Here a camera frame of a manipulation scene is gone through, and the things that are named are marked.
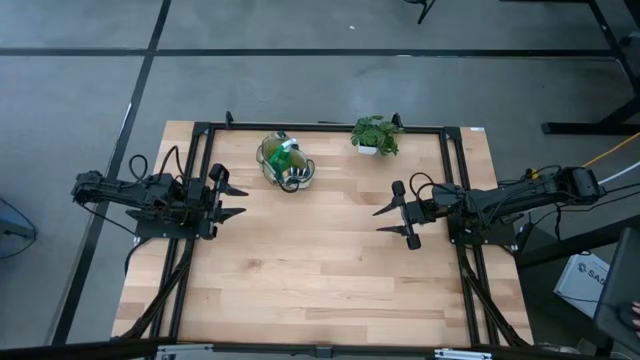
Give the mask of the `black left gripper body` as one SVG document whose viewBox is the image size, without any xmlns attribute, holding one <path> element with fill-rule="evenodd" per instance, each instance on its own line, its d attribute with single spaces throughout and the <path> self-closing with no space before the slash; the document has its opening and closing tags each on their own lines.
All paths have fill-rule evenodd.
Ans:
<svg viewBox="0 0 640 360">
<path fill-rule="evenodd" d="M 195 179 L 189 187 L 187 205 L 187 227 L 195 238 L 213 239 L 217 235 L 217 224 L 225 221 L 221 195 L 227 188 L 229 171 L 220 163 L 215 163 L 209 179 L 214 181 L 212 187 L 205 184 L 202 178 Z"/>
</svg>

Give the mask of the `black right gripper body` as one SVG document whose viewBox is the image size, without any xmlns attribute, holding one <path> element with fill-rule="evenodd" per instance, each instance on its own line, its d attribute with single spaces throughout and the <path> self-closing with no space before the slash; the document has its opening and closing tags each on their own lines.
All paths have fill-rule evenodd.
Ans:
<svg viewBox="0 0 640 360">
<path fill-rule="evenodd" d="M 419 200 L 407 202 L 405 199 L 406 190 L 404 187 L 404 183 L 400 180 L 394 181 L 391 185 L 393 197 L 394 196 L 403 196 L 404 204 L 397 209 L 400 211 L 401 219 L 403 223 L 401 225 L 405 225 L 407 230 L 409 231 L 408 236 L 403 236 L 406 240 L 407 247 L 410 250 L 417 250 L 421 248 L 421 240 L 419 236 L 414 231 L 413 226 L 415 224 L 423 225 L 428 222 L 433 222 L 434 217 L 427 214 L 427 210 L 423 206 L 422 202 Z"/>
</svg>

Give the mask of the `green plastic spray bottle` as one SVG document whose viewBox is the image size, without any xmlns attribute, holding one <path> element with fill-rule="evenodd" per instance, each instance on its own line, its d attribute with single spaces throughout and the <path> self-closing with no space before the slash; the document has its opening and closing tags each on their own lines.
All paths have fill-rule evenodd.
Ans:
<svg viewBox="0 0 640 360">
<path fill-rule="evenodd" d="M 291 150 L 297 144 L 296 139 L 289 139 L 281 143 L 269 158 L 269 164 L 277 179 L 283 178 L 283 173 L 293 166 Z"/>
</svg>

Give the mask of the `cream canvas gardening bag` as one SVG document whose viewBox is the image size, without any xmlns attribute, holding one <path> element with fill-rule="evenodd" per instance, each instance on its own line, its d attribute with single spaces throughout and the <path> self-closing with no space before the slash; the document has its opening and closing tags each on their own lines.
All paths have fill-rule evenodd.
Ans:
<svg viewBox="0 0 640 360">
<path fill-rule="evenodd" d="M 260 165 L 265 179 L 272 185 L 279 187 L 285 193 L 296 193 L 298 191 L 307 189 L 312 183 L 313 176 L 315 174 L 316 165 L 315 162 L 309 158 L 297 144 L 293 146 L 291 150 L 293 166 L 297 168 L 308 167 L 311 174 L 305 181 L 297 181 L 289 177 L 289 169 L 283 173 L 282 179 L 277 179 L 273 168 L 269 164 L 269 158 L 274 154 L 276 148 L 286 140 L 296 139 L 288 136 L 284 131 L 276 131 L 266 136 L 256 151 L 256 161 Z"/>
</svg>

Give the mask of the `green plant in white pot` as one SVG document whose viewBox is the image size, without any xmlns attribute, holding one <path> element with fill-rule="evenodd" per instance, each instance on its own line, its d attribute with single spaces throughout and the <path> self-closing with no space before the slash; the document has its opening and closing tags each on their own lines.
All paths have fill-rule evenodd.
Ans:
<svg viewBox="0 0 640 360">
<path fill-rule="evenodd" d="M 399 152 L 396 136 L 403 132 L 404 127 L 398 113 L 394 113 L 390 120 L 386 120 L 382 115 L 365 116 L 356 121 L 350 141 L 358 151 L 372 148 L 373 153 L 396 156 Z"/>
</svg>

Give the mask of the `black desk beam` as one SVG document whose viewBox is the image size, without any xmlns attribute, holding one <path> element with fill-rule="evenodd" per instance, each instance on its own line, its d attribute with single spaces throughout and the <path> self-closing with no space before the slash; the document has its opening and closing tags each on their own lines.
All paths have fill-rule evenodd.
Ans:
<svg viewBox="0 0 640 360">
<path fill-rule="evenodd" d="M 529 268 L 616 243 L 626 228 L 640 230 L 640 214 L 520 255 L 518 268 Z"/>
</svg>

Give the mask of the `white cardboard box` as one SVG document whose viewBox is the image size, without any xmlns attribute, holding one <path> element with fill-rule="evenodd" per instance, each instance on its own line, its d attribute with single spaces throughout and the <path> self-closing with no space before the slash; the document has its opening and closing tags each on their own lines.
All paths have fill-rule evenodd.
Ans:
<svg viewBox="0 0 640 360">
<path fill-rule="evenodd" d="M 610 265 L 590 252 L 569 258 L 554 293 L 589 318 L 593 318 Z"/>
</svg>

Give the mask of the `black rig crossbar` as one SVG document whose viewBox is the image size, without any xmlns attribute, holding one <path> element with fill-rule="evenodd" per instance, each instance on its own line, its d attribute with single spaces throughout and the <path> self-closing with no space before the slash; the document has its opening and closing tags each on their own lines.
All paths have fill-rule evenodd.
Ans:
<svg viewBox="0 0 640 360">
<path fill-rule="evenodd" d="M 104 342 L 73 343 L 37 347 L 0 349 L 0 360 L 132 360 L 155 357 L 157 348 L 176 344 L 212 344 L 213 353 L 257 353 L 304 355 L 316 359 L 338 356 L 392 356 L 420 357 L 435 360 L 436 349 L 450 348 L 491 353 L 493 360 L 640 360 L 616 358 L 613 355 L 585 355 L 551 351 L 540 347 L 506 347 L 498 345 L 472 345 L 467 347 L 392 347 L 351 345 L 291 345 L 241 343 L 178 343 L 173 338 L 115 339 Z"/>
</svg>

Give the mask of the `blue floor item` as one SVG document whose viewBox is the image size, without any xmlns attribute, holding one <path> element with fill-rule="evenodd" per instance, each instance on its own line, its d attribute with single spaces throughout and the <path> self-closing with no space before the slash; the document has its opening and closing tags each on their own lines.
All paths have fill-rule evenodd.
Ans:
<svg viewBox="0 0 640 360">
<path fill-rule="evenodd" d="M 0 255 L 0 260 L 16 257 L 34 245 L 38 240 L 38 229 L 24 213 L 0 197 L 0 239 L 6 236 L 18 237 L 26 244 L 13 253 Z"/>
</svg>

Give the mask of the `black chair base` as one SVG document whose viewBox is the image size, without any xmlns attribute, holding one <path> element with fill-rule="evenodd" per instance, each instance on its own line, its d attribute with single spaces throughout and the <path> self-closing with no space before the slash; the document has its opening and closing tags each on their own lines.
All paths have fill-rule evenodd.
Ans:
<svg viewBox="0 0 640 360">
<path fill-rule="evenodd" d="M 422 6 L 422 10 L 417 20 L 417 24 L 421 25 L 437 0 L 403 0 L 403 1 L 411 5 Z"/>
</svg>

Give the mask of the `dark monitor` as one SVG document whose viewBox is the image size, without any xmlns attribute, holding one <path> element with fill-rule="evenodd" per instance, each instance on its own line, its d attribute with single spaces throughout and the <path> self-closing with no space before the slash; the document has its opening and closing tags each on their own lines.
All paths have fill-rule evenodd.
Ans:
<svg viewBox="0 0 640 360">
<path fill-rule="evenodd" d="M 640 337 L 633 327 L 633 302 L 640 302 L 640 232 L 623 230 L 597 306 L 596 327 L 640 355 Z"/>
</svg>

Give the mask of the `black aluminium table frame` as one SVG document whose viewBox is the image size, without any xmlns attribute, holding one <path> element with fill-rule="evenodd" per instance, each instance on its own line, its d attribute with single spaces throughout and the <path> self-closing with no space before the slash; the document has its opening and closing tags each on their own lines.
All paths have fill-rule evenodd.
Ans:
<svg viewBox="0 0 640 360">
<path fill-rule="evenodd" d="M 395 180 L 496 175 L 484 132 L 405 133 L 397 156 L 361 155 L 346 130 L 289 124 L 317 166 L 311 186 L 287 194 L 263 177 L 255 153 L 271 131 L 237 124 L 215 134 L 211 158 L 248 193 L 226 200 L 246 211 L 195 246 L 178 338 L 182 342 L 466 347 L 470 343 L 457 252 L 445 220 L 419 229 L 422 246 L 377 231 L 399 222 L 374 213 Z"/>
</svg>

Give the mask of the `silver metal bracket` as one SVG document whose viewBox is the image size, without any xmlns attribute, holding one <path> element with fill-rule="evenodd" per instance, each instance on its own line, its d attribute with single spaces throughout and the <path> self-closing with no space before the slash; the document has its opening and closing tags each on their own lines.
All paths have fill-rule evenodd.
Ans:
<svg viewBox="0 0 640 360">
<path fill-rule="evenodd" d="M 433 356 L 435 360 L 493 360 L 491 353 L 450 348 L 436 349 Z"/>
<path fill-rule="evenodd" d="M 212 344 L 176 344 L 157 348 L 154 360 L 177 360 L 180 356 L 201 355 L 213 352 Z"/>
</svg>

